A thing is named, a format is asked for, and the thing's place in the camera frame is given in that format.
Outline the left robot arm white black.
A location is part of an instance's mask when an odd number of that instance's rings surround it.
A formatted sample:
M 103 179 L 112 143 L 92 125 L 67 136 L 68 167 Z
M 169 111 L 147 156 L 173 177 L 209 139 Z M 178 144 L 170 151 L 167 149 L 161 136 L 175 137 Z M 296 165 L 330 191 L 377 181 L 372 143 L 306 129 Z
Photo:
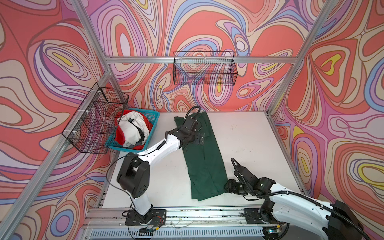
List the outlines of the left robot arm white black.
M 183 124 L 167 131 L 165 138 L 159 143 L 138 154 L 128 153 L 123 158 L 117 183 L 130 196 L 135 214 L 142 219 L 153 210 L 153 205 L 146 194 L 150 183 L 151 167 L 189 144 L 204 143 L 204 136 L 198 132 L 197 116 L 200 111 L 200 106 L 192 107 L 184 117 Z

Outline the green t shirt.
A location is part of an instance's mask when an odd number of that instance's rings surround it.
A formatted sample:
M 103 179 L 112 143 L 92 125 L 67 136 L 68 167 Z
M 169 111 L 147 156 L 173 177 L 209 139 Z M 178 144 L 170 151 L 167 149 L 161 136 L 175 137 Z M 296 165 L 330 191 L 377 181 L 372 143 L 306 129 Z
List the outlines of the green t shirt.
M 228 177 L 208 114 L 200 113 L 197 120 L 200 122 L 198 129 L 205 136 L 204 144 L 189 144 L 183 147 L 183 154 L 191 181 L 192 199 L 203 201 L 223 194 Z

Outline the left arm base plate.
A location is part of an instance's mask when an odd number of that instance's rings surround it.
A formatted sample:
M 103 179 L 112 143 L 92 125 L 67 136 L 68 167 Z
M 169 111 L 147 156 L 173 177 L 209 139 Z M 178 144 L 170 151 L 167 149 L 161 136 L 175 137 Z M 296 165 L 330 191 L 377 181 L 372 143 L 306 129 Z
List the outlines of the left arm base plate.
M 128 210 L 122 213 L 126 217 L 126 226 L 153 226 L 161 227 L 166 223 L 166 209 L 152 209 L 145 215 L 140 215 L 135 210 Z

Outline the teal plastic laundry basket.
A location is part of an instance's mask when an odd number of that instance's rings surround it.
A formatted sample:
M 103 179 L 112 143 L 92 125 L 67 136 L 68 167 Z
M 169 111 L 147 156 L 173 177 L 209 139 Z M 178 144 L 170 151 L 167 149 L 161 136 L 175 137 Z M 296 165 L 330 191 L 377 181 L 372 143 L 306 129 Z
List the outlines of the teal plastic laundry basket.
M 151 137 L 155 132 L 160 113 L 145 109 L 128 109 L 118 115 L 115 121 L 117 128 L 109 136 L 105 146 L 121 151 L 138 153 L 148 148 Z M 142 129 L 145 134 L 145 139 L 142 144 L 136 146 L 140 135 L 138 130 L 129 122 L 133 119 L 133 123 Z

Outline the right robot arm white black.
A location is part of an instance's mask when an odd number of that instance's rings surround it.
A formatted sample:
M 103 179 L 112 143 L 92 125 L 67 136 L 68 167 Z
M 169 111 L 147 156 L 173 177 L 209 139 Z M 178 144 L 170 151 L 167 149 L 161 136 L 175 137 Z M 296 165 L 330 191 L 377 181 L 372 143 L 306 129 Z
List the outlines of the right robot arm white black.
M 248 224 L 271 224 L 265 228 L 266 240 L 280 240 L 291 225 L 309 231 L 324 240 L 368 240 L 369 235 L 353 213 L 341 201 L 320 201 L 294 192 L 276 181 L 258 178 L 251 171 L 231 159 L 236 179 L 228 180 L 225 191 L 252 201 L 262 200 L 259 208 L 247 208 L 243 216 Z

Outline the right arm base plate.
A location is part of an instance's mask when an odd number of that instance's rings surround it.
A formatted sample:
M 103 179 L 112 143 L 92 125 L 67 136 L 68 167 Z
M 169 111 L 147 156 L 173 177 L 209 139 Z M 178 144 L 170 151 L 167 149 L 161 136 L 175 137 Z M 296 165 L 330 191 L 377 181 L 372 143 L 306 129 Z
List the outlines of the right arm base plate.
M 284 225 L 279 222 L 271 212 L 260 208 L 245 208 L 241 216 L 246 219 L 247 224 Z

